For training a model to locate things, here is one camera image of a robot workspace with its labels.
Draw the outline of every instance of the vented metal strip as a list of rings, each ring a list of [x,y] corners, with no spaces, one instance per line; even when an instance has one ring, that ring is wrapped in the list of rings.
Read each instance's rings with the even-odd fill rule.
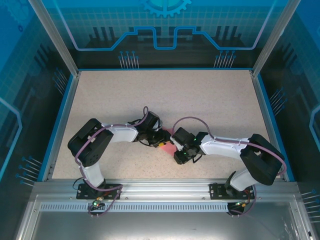
[[[41,212],[87,212],[91,203],[55,203],[45,202],[41,204]],[[96,212],[103,212],[110,203]],[[116,202],[110,209],[110,212],[122,213],[210,213],[210,212],[228,212],[226,202]]]

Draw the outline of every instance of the gear graphic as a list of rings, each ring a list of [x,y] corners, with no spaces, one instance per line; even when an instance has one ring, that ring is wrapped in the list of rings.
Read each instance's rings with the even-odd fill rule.
[[[168,15],[173,17],[175,14],[180,14],[181,10],[186,10],[191,0],[141,0],[141,3],[144,5],[144,10],[149,10],[150,14],[166,18]]]
[[[29,16],[29,7],[27,0],[1,0],[0,6],[6,6],[10,15],[21,24]]]

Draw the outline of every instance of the blue circuit graphic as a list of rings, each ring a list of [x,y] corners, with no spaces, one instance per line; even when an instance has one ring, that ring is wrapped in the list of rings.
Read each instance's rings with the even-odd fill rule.
[[[168,15],[173,17],[175,14],[180,14],[181,10],[186,10],[191,0],[141,0],[141,3],[144,5],[144,10],[148,10],[150,14],[166,18]]]

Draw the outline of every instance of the red object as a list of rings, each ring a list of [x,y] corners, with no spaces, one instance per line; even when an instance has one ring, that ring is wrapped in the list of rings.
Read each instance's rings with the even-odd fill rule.
[[[166,129],[163,127],[164,130],[167,130],[169,133],[172,134],[172,128]],[[170,142],[167,142],[166,145],[160,147],[162,150],[170,154],[171,156],[174,156],[174,153],[177,151],[177,148],[175,145],[171,144]]]

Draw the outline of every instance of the aluminum frame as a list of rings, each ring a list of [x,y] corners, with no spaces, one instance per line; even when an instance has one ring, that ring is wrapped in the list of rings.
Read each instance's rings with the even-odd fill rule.
[[[35,14],[42,23],[44,29],[49,35],[51,41],[53,42],[55,48],[58,50],[61,58],[69,69],[70,73],[74,76],[78,76],[78,67],[73,60],[67,46],[65,45],[61,35],[59,34],[58,29],[56,28],[53,20],[51,19],[46,7],[44,6],[41,0],[28,0],[32,6]]]
[[[227,203],[237,202],[229,200],[210,200],[209,184],[225,183],[226,179],[113,179],[107,183],[123,184],[121,203],[141,203],[148,205],[157,203]],[[29,240],[32,238],[42,203],[90,203],[90,200],[77,200],[76,191],[72,188],[73,180],[52,180],[36,182],[32,190],[29,204],[27,205],[17,240]],[[284,182],[276,180],[272,186],[256,185],[256,201],[261,202],[287,202],[290,203],[293,219],[301,240],[310,240],[309,222],[306,209],[296,182]]]
[[[59,121],[57,130],[56,130],[56,134],[53,140],[53,144],[51,147],[51,151],[50,154],[48,156],[48,160],[46,163],[46,166],[44,169],[44,174],[42,177],[39,177],[40,179],[38,179],[38,181],[46,181],[48,178],[52,177],[53,174],[53,170],[58,158],[58,154],[59,154],[59,149],[61,146],[61,142],[64,136],[64,132],[67,126],[67,122],[68,122],[68,117],[71,111],[71,107],[72,107],[72,103],[74,101],[75,95],[76,95],[76,90],[77,90],[77,86],[79,83],[79,79],[80,79],[80,73],[78,74],[77,77],[73,77],[73,79],[71,80],[71,85],[70,85],[70,89],[68,92],[65,92],[64,94],[67,95],[66,97],[66,101],[64,104],[64,108],[61,114],[61,119]]]
[[[301,0],[288,0],[288,3],[284,7],[278,21],[276,22],[268,40],[266,41],[258,59],[256,60],[254,66],[252,68],[253,75],[255,77],[258,76],[262,67],[265,65],[268,57],[270,56],[272,50],[276,46],[279,38],[283,34],[291,17],[295,13],[300,1]]]
[[[276,132],[275,132],[275,129],[274,129],[272,121],[271,121],[270,113],[268,111],[267,103],[264,98],[262,87],[261,87],[260,82],[258,80],[258,75],[254,75],[253,72],[251,72],[250,75],[251,75],[253,87],[255,90],[255,94],[256,94],[260,109],[261,109],[265,128],[266,128],[266,131],[269,136],[270,143],[273,146],[275,146],[275,148],[278,149],[278,151],[281,152],[280,145],[279,145],[279,142],[278,142],[278,139],[276,136]],[[288,181],[288,182],[290,181],[287,172],[285,172],[285,174],[283,174],[283,177],[286,181]]]

